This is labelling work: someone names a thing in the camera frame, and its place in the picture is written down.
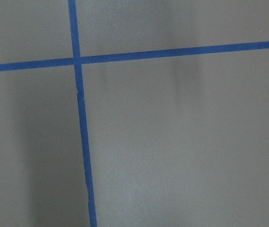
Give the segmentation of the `blue tape line horizontal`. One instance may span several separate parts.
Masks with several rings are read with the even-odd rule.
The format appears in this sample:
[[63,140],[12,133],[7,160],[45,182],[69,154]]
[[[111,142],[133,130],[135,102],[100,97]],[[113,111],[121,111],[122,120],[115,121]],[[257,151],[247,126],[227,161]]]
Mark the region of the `blue tape line horizontal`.
[[[80,57],[80,64],[130,61],[130,60],[165,58],[175,56],[189,56],[189,55],[211,54],[221,52],[240,52],[240,51],[261,50],[261,49],[269,49],[269,41],[189,47],[189,48],[167,49],[167,50],[156,50],[145,52],[128,52],[128,53],[105,54],[95,56],[82,56]],[[0,71],[50,68],[50,67],[70,66],[73,64],[74,64],[73,58],[3,63],[0,64]]]

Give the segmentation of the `blue tape line vertical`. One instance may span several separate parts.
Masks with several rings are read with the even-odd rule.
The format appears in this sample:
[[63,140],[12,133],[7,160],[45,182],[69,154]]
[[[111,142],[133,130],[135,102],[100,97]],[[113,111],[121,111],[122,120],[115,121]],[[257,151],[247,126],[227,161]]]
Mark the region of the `blue tape line vertical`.
[[75,82],[77,88],[77,102],[78,102],[78,112],[79,112],[79,122],[80,122],[80,132],[81,132],[81,144],[83,153],[83,164],[85,173],[85,182],[88,193],[88,212],[89,221],[91,227],[97,226],[97,216],[94,201],[94,191],[93,191],[93,179],[91,171],[91,161],[90,161],[90,147],[88,138],[88,127],[85,109],[85,95],[84,95],[84,85],[83,85],[83,74],[82,74],[82,64],[81,64],[81,52],[80,52],[80,42],[78,33],[78,22],[76,13],[76,1],[68,1],[69,8],[69,20],[71,27],[71,39],[72,39],[72,54],[73,54],[73,64],[75,72]]

